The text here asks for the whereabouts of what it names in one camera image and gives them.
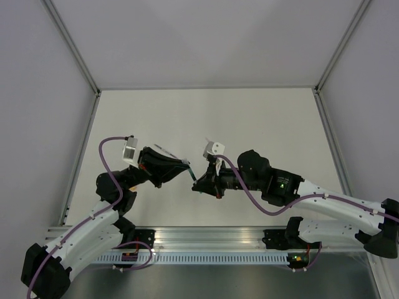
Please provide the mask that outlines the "green fineliner pen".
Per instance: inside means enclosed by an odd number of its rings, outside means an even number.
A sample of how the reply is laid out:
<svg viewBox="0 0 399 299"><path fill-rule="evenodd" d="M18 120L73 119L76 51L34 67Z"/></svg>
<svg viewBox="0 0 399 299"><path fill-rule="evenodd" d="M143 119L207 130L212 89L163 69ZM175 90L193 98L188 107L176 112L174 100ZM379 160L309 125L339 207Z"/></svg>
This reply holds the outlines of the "green fineliner pen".
<svg viewBox="0 0 399 299"><path fill-rule="evenodd" d="M197 178L196 178L196 176L195 176L195 174L194 174L194 171L193 171L191 165L188 164L188 166L189 166L188 172L189 172L189 174L190 174L190 176L191 176L191 178L192 178L192 180L193 180L193 186L195 186L196 183L197 183Z"/></svg>

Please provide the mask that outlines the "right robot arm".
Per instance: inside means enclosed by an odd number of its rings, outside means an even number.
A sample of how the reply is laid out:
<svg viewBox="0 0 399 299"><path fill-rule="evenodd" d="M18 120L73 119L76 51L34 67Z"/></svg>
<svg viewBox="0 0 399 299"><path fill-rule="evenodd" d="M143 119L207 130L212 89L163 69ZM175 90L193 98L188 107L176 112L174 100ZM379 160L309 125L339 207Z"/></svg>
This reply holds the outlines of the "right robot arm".
<svg viewBox="0 0 399 299"><path fill-rule="evenodd" d="M226 190L242 190L262 213L278 216L292 207L331 217L331 221L291 217L284 240L291 247L325 242L358 242L370 254L398 258L398 201L357 199L328 191L298 174L273 168L253 149L235 166L221 154L205 155L209 165L192 187L221 199Z"/></svg>

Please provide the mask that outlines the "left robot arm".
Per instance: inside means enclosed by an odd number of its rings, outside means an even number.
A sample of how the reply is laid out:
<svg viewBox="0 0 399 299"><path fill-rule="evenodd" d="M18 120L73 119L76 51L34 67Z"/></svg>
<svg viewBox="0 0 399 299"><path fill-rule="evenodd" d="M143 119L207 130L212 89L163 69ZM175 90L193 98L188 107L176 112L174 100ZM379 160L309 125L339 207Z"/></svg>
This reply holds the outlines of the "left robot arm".
<svg viewBox="0 0 399 299"><path fill-rule="evenodd" d="M28 287L26 297L61 298L83 269L111 249L151 249L124 216L137 197L133 188L147 181L160 188L189 168L187 162L145 147L138 164L100 174L96 180L100 200L88 216L46 245L28 248L21 274L22 283Z"/></svg>

